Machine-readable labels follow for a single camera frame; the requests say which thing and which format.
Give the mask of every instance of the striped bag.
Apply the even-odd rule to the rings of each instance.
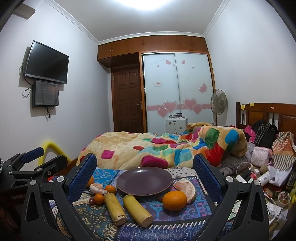
[[[296,161],[296,147],[291,131],[280,132],[272,144],[272,159],[274,167],[280,171],[286,170]]]

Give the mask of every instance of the wooden headboard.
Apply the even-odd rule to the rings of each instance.
[[[236,102],[236,128],[242,129],[258,120],[277,126],[278,131],[292,131],[296,141],[296,104]]]

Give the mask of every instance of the sugarcane piece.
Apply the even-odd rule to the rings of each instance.
[[[152,221],[152,215],[131,194],[123,198],[123,204],[138,224],[146,228]]]
[[[108,192],[105,194],[105,204],[116,226],[120,226],[126,222],[126,214],[114,193]]]

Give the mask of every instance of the crown molding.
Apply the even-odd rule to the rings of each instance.
[[[68,20],[70,20],[73,24],[75,24],[82,32],[84,32],[92,41],[94,41],[97,45],[99,41],[80,23],[78,22],[71,14],[69,14],[62,6],[57,4],[54,0],[44,0],[47,4],[52,6],[59,13],[64,15]]]
[[[211,30],[212,26],[214,25],[214,23],[217,21],[218,17],[220,16],[220,14],[223,12],[223,10],[225,9],[225,7],[227,6],[227,4],[229,3],[230,0],[223,0],[223,2],[221,3],[220,7],[218,8],[218,10],[216,11],[216,13],[214,14],[212,20],[210,21],[210,23],[208,24],[208,26],[206,27],[205,31],[203,32],[204,37],[208,34],[208,32]]]
[[[115,38],[111,38],[111,39],[102,40],[102,41],[99,41],[99,45],[122,40],[122,39],[144,37],[144,36],[151,36],[151,35],[187,35],[187,36],[195,36],[195,37],[204,37],[203,34],[190,33],[190,32],[170,32],[170,31],[147,32],[147,33],[129,34],[129,35],[124,35],[124,36],[119,36],[119,37],[115,37]]]

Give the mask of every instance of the small orange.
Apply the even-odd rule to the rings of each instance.
[[[94,196],[94,201],[96,204],[103,204],[104,203],[104,196],[100,193]]]
[[[88,181],[88,183],[87,183],[87,187],[89,188],[89,186],[91,185],[91,184],[93,184],[94,183],[94,176],[91,176],[91,178],[90,178],[90,180]]]
[[[170,211],[178,211],[185,207],[187,197],[182,191],[170,191],[163,196],[163,206]]]
[[[112,186],[112,185],[107,185],[105,187],[105,190],[107,190],[107,192],[112,192],[112,193],[116,193],[116,187],[115,186]]]

